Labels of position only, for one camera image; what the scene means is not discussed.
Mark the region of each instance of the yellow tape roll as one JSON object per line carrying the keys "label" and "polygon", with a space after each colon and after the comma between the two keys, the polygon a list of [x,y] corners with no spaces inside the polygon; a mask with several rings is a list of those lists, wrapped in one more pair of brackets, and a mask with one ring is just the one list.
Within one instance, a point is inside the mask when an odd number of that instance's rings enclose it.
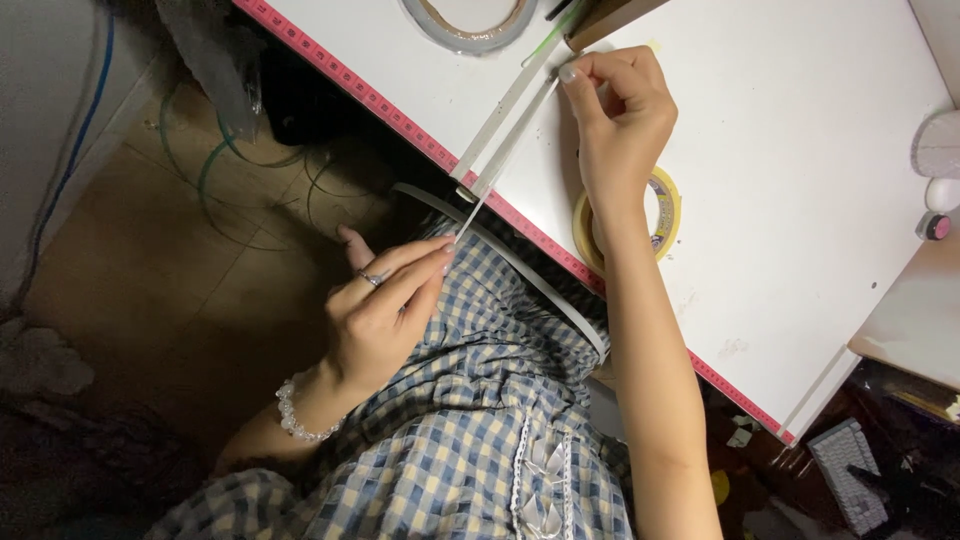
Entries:
{"label": "yellow tape roll", "polygon": [[[660,207],[657,230],[650,236],[654,254],[657,260],[660,260],[670,250],[670,246],[677,237],[677,230],[680,228],[681,196],[670,176],[659,167],[654,167],[647,183],[656,193]],[[587,266],[597,274],[605,276],[603,252],[597,247],[593,234],[593,209],[590,207],[586,191],[580,194],[577,206],[573,210],[573,241]]]}

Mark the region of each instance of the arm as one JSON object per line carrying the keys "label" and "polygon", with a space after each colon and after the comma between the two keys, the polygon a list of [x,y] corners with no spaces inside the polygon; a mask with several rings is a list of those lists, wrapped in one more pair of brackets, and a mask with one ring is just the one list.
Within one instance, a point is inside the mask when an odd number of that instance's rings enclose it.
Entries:
{"label": "arm", "polygon": [[[362,243],[351,233],[352,241]],[[403,365],[436,309],[444,266],[453,259],[452,241],[453,236],[439,236],[412,242],[377,258],[370,254],[372,261],[359,265],[350,257],[355,268],[366,268],[385,282],[374,288],[357,277],[327,300],[333,327],[330,353],[305,374],[291,397],[294,417],[305,430],[331,428]],[[317,450],[320,443],[298,440],[280,426],[276,405],[268,405],[233,435],[217,459],[214,477],[252,460],[280,462],[296,471]]]}
{"label": "arm", "polygon": [[[580,168],[607,238],[617,400],[642,536],[721,538],[696,375],[650,245],[643,209],[677,109],[648,47],[588,54],[562,70],[580,127]],[[595,89],[608,83],[605,103]]]}

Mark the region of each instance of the pink measuring tape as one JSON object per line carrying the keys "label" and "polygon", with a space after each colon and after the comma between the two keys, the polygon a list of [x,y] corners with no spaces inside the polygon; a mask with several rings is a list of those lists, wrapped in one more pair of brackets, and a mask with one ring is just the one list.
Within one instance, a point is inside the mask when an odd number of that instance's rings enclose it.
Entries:
{"label": "pink measuring tape", "polygon": [[[263,25],[264,28],[276,34],[281,41],[300,53],[307,61],[329,77],[331,81],[341,86],[357,101],[363,103],[370,112],[378,116],[388,126],[402,135],[425,156],[431,158],[444,172],[449,174],[453,171],[453,168],[457,166],[459,160],[456,156],[450,154],[440,143],[422,130],[416,122],[394,107],[387,98],[371,88],[370,85],[365,83],[356,73],[343,65],[341,61],[334,58],[326,49],[320,46],[319,43],[297,28],[280,12],[273,9],[270,4],[263,0],[233,0],[233,3]],[[463,184],[470,187],[476,182],[476,179],[477,174],[469,171],[466,176],[464,176]],[[487,198],[487,206],[496,212],[504,221],[513,226],[519,233],[537,244],[542,251],[557,261],[567,272],[573,274],[590,290],[606,298],[607,285],[603,278],[590,270],[589,267],[574,255],[570,254],[566,249],[554,242],[553,239],[541,231],[540,228],[531,223],[530,220],[520,212],[516,211],[516,209],[496,191],[491,192]],[[750,413],[768,430],[773,433],[777,433],[780,430],[779,422],[763,412],[754,402],[740,393],[727,382],[726,379],[713,371],[713,369],[698,356],[689,350],[687,350],[687,352],[690,354],[693,369],[696,370],[701,377],[708,380],[726,394],[727,397],[740,405],[740,407]],[[789,431],[784,431],[780,438],[789,444],[793,442],[794,435]]]}

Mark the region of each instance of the hand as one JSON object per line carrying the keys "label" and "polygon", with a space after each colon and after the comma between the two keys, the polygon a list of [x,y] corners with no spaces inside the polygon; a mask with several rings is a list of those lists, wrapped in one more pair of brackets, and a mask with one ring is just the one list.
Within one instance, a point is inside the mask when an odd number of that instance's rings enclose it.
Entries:
{"label": "hand", "polygon": [[370,396],[390,380],[423,338],[435,312],[444,269],[453,260],[453,236],[438,236],[387,250],[379,257],[355,231],[337,230],[354,270],[384,282],[374,287],[356,277],[326,301],[332,326],[324,358],[340,384]]}
{"label": "hand", "polygon": [[[657,58],[647,46],[589,53],[562,67],[560,78],[580,128],[580,173],[597,218],[622,227],[624,217],[636,216],[645,231],[646,179],[677,121]],[[596,88],[603,83],[601,104]]]}

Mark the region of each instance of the blue cable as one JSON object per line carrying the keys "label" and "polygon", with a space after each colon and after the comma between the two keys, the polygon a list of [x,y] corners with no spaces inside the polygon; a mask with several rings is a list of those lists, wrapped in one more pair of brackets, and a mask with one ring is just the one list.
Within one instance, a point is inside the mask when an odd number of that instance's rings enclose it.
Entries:
{"label": "blue cable", "polygon": [[100,79],[97,81],[97,89],[93,92],[93,101],[90,103],[90,108],[86,111],[84,123],[80,126],[80,131],[77,133],[77,140],[73,143],[73,150],[70,151],[70,159],[67,161],[66,169],[63,171],[63,177],[60,178],[60,182],[57,184],[57,189],[54,190],[53,199],[51,199],[50,205],[43,213],[43,219],[40,220],[40,225],[36,228],[34,249],[31,253],[30,270],[28,271],[27,277],[24,279],[20,288],[21,300],[27,296],[27,291],[30,290],[30,287],[34,281],[34,276],[36,275],[36,266],[40,259],[40,240],[43,238],[43,230],[46,229],[47,222],[50,221],[50,216],[53,215],[54,209],[57,207],[57,202],[60,200],[60,195],[63,193],[63,189],[66,187],[67,181],[70,180],[71,176],[73,176],[73,168],[77,162],[77,155],[80,154],[80,149],[84,145],[86,130],[90,128],[90,122],[93,120],[93,115],[97,112],[97,107],[100,105],[100,98],[104,95],[104,86],[107,85],[107,74],[110,71],[110,62],[113,60],[113,26],[113,15],[111,15],[108,23],[107,50],[104,52],[104,64],[100,68]]}

